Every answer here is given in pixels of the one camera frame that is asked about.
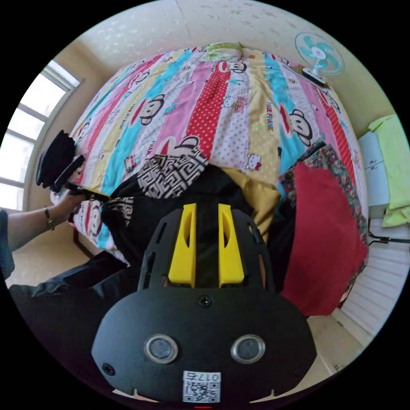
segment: window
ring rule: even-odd
[[[78,84],[64,68],[51,61],[24,94],[0,147],[1,208],[24,210],[25,192],[37,166],[30,158],[37,156],[51,120]]]

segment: bed sheet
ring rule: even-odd
[[[278,176],[323,138],[346,165],[367,213],[357,139],[333,90],[322,91],[271,53],[245,48],[240,62],[212,63],[199,60],[204,52],[177,50],[118,70],[71,133],[76,155],[86,157],[71,180],[110,195],[153,155],[182,155],[189,138],[211,164],[283,192]],[[98,248],[115,249],[99,202],[84,202],[74,227]]]

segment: red cushion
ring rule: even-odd
[[[295,167],[295,238],[282,296],[306,316],[330,315],[367,255],[342,188],[329,170]]]

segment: radiator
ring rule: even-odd
[[[410,239],[408,225],[382,228],[381,223],[381,219],[371,220],[370,230],[374,235]],[[368,264],[353,285],[342,312],[375,336],[393,310],[409,268],[408,244],[372,244]]]

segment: black trousers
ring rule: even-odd
[[[123,297],[137,290],[139,270],[107,252],[36,286],[9,289],[28,327],[47,351],[80,381],[112,392],[91,348],[101,320]]]

